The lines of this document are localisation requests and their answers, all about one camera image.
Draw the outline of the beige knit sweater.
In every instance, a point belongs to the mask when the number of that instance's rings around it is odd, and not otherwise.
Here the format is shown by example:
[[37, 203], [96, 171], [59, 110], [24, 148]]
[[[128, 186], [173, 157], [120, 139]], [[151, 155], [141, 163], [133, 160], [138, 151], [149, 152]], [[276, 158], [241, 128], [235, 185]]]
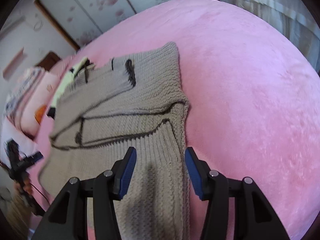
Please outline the beige knit sweater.
[[188, 107], [173, 42], [78, 74], [57, 103], [40, 184], [57, 196], [69, 178], [94, 178], [134, 147], [129, 190], [115, 202], [122, 239], [188, 239]]

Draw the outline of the pink cartoon quilt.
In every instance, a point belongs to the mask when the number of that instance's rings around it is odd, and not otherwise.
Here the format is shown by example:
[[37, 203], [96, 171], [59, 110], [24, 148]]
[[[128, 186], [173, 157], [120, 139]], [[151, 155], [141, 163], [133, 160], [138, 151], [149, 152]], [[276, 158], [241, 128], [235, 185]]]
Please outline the pink cartoon quilt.
[[34, 139], [59, 83], [57, 75], [41, 67], [28, 68], [9, 92], [3, 117], [18, 131]]

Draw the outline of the light green folded garment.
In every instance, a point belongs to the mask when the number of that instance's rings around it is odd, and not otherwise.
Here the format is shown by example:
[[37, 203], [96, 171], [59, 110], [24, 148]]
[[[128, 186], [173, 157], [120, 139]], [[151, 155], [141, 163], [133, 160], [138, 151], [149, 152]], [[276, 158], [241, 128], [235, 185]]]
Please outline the light green folded garment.
[[55, 119], [56, 106], [59, 98], [62, 96], [66, 88], [75, 80], [78, 74], [94, 67], [95, 64], [93, 64], [87, 57], [84, 57], [64, 74], [55, 94], [53, 95], [50, 107], [48, 108], [48, 117]]

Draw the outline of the pink fleece bed cover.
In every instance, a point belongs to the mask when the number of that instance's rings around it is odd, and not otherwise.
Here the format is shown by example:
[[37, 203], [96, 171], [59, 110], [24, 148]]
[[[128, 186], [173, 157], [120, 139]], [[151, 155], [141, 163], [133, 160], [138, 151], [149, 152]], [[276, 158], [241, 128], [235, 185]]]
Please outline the pink fleece bed cover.
[[[172, 0], [132, 16], [82, 48], [95, 69], [163, 47], [179, 53], [189, 102], [185, 148], [232, 179], [253, 178], [291, 239], [319, 213], [319, 76], [280, 32], [216, 0]], [[189, 238], [206, 205], [189, 189]]]

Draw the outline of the wooden headboard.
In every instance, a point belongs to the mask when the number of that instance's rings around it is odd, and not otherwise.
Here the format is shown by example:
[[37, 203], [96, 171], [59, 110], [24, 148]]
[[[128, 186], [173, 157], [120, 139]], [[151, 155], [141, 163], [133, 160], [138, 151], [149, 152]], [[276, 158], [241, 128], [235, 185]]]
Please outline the wooden headboard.
[[45, 71], [50, 71], [61, 58], [53, 51], [50, 51], [40, 62], [35, 64], [35, 67], [41, 67]]

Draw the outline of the floral sliding wardrobe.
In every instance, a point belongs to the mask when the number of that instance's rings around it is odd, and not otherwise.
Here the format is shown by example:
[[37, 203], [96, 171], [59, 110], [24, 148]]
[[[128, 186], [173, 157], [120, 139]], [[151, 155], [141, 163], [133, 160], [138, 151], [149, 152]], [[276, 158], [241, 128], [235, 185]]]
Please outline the floral sliding wardrobe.
[[75, 49], [87, 45], [125, 19], [170, 0], [35, 0]]

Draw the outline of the pink wall shelf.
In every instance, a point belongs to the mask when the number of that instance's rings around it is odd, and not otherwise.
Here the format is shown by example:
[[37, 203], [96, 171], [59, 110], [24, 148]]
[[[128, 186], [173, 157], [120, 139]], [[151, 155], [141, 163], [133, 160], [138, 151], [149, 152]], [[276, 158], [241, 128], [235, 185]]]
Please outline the pink wall shelf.
[[6, 65], [6, 67], [2, 70], [2, 76], [5, 81], [9, 81], [16, 69], [21, 65], [21, 63], [26, 58], [26, 54], [24, 52], [24, 47], [22, 47], [10, 60], [10, 62]]

